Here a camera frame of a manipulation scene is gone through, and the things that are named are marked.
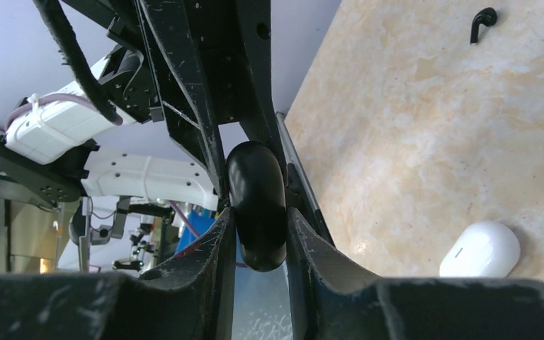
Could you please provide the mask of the black earbud charging case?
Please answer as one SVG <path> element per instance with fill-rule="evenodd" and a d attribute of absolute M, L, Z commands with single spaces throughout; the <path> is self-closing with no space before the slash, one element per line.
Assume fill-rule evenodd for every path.
<path fill-rule="evenodd" d="M 285 184 L 275 154 L 257 142 L 237 145 L 227 158 L 231 206 L 244 263 L 259 272 L 286 257 Z"/>

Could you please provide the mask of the white earbud charging case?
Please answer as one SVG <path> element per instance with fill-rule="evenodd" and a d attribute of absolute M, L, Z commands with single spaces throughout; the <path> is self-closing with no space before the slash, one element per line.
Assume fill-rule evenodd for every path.
<path fill-rule="evenodd" d="M 446 278 L 505 278 L 521 258 L 521 244 L 506 225 L 476 222 L 464 229 L 443 258 L 438 274 Z"/>

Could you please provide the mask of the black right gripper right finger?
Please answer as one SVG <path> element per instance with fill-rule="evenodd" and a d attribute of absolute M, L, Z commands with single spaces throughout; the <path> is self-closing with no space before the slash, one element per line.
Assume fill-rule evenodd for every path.
<path fill-rule="evenodd" d="M 544 282 L 382 278 L 287 211 L 296 339 L 544 339 Z"/>

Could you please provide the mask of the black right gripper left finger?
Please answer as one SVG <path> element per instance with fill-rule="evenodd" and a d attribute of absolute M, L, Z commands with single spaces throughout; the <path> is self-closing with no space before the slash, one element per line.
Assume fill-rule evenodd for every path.
<path fill-rule="evenodd" d="M 204 235 L 139 278 L 0 275 L 0 339 L 230 339 L 234 227 L 225 208 Z"/>

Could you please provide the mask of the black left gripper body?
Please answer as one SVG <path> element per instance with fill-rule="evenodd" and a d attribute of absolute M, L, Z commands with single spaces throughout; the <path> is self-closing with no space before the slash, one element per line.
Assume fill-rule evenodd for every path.
<path fill-rule="evenodd" d="M 162 109 L 169 136 L 175 141 L 197 141 L 199 131 L 192 113 L 181 112 L 182 95 L 169 73 L 149 30 L 142 28 L 138 1 L 71 1 L 70 6 L 108 31 L 108 36 L 128 52 L 146 60 L 148 81 L 135 80 L 111 92 L 117 101 L 130 98 L 132 90 Z M 255 107 L 251 82 L 242 51 L 236 1 L 183 1 L 191 35 L 198 44 L 218 128 L 239 123 Z"/>

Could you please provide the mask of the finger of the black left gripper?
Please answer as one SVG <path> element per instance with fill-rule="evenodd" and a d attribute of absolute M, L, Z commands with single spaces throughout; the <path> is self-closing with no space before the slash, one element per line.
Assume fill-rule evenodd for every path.
<path fill-rule="evenodd" d="M 241 0 L 235 5 L 255 104 L 240 125 L 249 140 L 271 149 L 286 181 L 286 159 L 271 95 L 271 2 Z"/>
<path fill-rule="evenodd" d="M 183 1 L 138 1 L 142 28 L 149 30 L 157 46 L 157 56 L 163 58 L 163 70 L 169 73 L 182 95 L 185 115 L 192 113 L 199 132 L 200 156 L 193 158 L 208 171 L 220 200 L 229 202 L 229 184 L 225 158 L 213 110 L 207 77 L 191 35 L 186 6 Z"/>

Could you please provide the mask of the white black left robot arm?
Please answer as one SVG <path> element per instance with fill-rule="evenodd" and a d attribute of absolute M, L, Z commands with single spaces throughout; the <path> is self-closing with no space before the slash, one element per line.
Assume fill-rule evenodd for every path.
<path fill-rule="evenodd" d="M 284 210 L 269 1 L 71 1 L 116 43 L 93 67 L 62 6 L 35 2 L 74 75 L 72 92 L 16 109 L 0 135 L 0 171 L 48 205 L 112 195 Z M 157 121 L 190 163 L 95 141 Z"/>

